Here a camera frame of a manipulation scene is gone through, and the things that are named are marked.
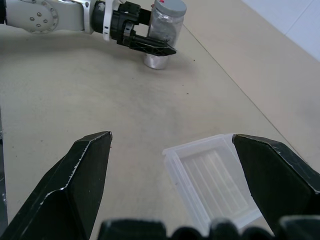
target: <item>clear plastic container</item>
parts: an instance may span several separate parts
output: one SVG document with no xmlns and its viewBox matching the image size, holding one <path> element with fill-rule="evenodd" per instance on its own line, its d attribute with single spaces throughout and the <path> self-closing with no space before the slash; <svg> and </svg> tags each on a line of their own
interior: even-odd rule
<svg viewBox="0 0 320 240">
<path fill-rule="evenodd" d="M 175 47 L 184 22 L 187 7 L 181 0 L 155 0 L 151 12 L 148 36 L 166 41 Z M 164 69 L 169 56 L 146 54 L 144 64 L 152 69 Z"/>
<path fill-rule="evenodd" d="M 240 229 L 262 215 L 251 197 L 232 136 L 216 135 L 162 153 L 172 183 L 204 236 L 215 218 L 228 218 Z"/>
</svg>

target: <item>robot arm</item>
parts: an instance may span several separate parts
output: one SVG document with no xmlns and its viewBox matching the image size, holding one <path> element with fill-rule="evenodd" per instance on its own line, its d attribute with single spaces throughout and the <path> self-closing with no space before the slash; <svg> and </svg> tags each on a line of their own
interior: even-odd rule
<svg viewBox="0 0 320 240">
<path fill-rule="evenodd" d="M 0 0 L 0 24 L 32 34 L 57 30 L 101 33 L 109 42 L 130 49 L 167 56 L 177 51 L 165 41 L 136 35 L 135 25 L 149 25 L 151 12 L 132 2 L 117 0 Z"/>
</svg>

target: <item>jar lid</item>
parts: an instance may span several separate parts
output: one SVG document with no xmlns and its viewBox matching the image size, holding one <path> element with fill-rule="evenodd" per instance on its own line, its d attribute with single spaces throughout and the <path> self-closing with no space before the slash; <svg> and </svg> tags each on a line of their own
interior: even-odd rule
<svg viewBox="0 0 320 240">
<path fill-rule="evenodd" d="M 186 4 L 181 0 L 155 0 L 154 6 L 170 17 L 182 17 L 187 12 Z"/>
</svg>

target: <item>plastic lid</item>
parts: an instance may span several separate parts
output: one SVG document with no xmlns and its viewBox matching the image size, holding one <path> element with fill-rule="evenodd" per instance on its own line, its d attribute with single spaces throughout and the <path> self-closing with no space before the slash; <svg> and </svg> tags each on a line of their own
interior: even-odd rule
<svg viewBox="0 0 320 240">
<path fill-rule="evenodd" d="M 182 17 L 187 11 L 186 4 L 181 0 L 155 0 L 154 6 L 170 17 Z"/>
</svg>

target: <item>plastic tray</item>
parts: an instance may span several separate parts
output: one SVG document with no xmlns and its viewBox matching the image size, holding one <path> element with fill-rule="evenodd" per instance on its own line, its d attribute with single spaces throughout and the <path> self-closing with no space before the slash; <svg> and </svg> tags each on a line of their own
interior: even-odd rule
<svg viewBox="0 0 320 240">
<path fill-rule="evenodd" d="M 209 233 L 215 218 L 228 218 L 239 229 L 262 214 L 251 197 L 233 134 L 216 135 L 165 149 L 164 163 L 195 227 Z"/>
</svg>

